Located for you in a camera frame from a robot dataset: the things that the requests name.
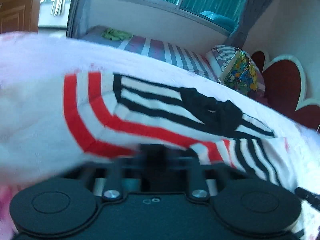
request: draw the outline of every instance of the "striped pillow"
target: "striped pillow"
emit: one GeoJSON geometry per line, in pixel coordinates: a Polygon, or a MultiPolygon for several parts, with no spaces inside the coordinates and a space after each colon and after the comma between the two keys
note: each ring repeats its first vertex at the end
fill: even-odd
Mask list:
{"type": "Polygon", "coordinates": [[[233,58],[236,53],[236,48],[226,45],[217,45],[212,48],[212,54],[217,59],[221,71],[223,71],[228,62],[233,58]]]}

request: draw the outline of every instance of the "window sill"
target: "window sill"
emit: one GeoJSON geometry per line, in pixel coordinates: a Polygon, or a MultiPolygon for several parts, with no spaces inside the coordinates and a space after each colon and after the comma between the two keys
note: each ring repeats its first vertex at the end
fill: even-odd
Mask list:
{"type": "Polygon", "coordinates": [[[158,8],[164,11],[168,11],[174,14],[177,14],[179,16],[185,17],[187,19],[193,20],[197,23],[200,23],[204,26],[207,26],[225,36],[229,36],[230,32],[222,27],[220,27],[219,25],[213,23],[212,21],[209,21],[205,18],[202,18],[198,15],[195,15],[193,13],[184,11],[180,8],[178,8],[177,5],[172,4],[172,3],[168,3],[166,1],[162,1],[162,0],[122,0],[122,1],[127,1],[127,2],[131,2],[131,3],[136,3],[136,4],[140,4],[140,5],[145,5],[145,6],[150,6],[153,8],[158,8]]]}
{"type": "MultiPolygon", "coordinates": [[[[65,3],[66,3],[66,4],[71,3],[71,0],[65,1],[65,3]]],[[[53,4],[53,1],[50,1],[50,2],[41,2],[40,5],[41,5],[41,4],[51,4],[51,5],[52,5],[52,4],[53,4]]]]}

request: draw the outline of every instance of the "wooden door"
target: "wooden door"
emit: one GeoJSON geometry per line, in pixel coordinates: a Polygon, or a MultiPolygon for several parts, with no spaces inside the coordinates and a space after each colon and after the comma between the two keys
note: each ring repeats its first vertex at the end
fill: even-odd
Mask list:
{"type": "Polygon", "coordinates": [[[0,0],[0,33],[38,32],[40,0],[0,0]]]}

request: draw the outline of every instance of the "floor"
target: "floor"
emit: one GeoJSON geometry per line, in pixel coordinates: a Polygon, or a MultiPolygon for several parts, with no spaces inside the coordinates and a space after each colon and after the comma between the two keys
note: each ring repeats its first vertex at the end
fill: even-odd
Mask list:
{"type": "Polygon", "coordinates": [[[50,37],[65,38],[67,31],[60,29],[39,28],[39,33],[47,34],[50,37]]]}

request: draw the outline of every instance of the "pillow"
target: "pillow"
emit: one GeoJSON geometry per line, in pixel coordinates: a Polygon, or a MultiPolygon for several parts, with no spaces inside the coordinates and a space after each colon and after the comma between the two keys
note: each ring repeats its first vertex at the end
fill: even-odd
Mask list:
{"type": "Polygon", "coordinates": [[[226,45],[217,45],[212,48],[212,54],[216,58],[221,71],[223,71],[228,62],[233,58],[233,56],[236,53],[236,48],[231,47],[231,46],[226,46],[226,45]]]}
{"type": "Polygon", "coordinates": [[[215,56],[213,55],[212,51],[210,50],[205,57],[207,58],[210,67],[212,68],[214,74],[217,76],[217,78],[219,78],[221,76],[222,70],[221,67],[217,61],[217,59],[215,58],[215,56]]]}

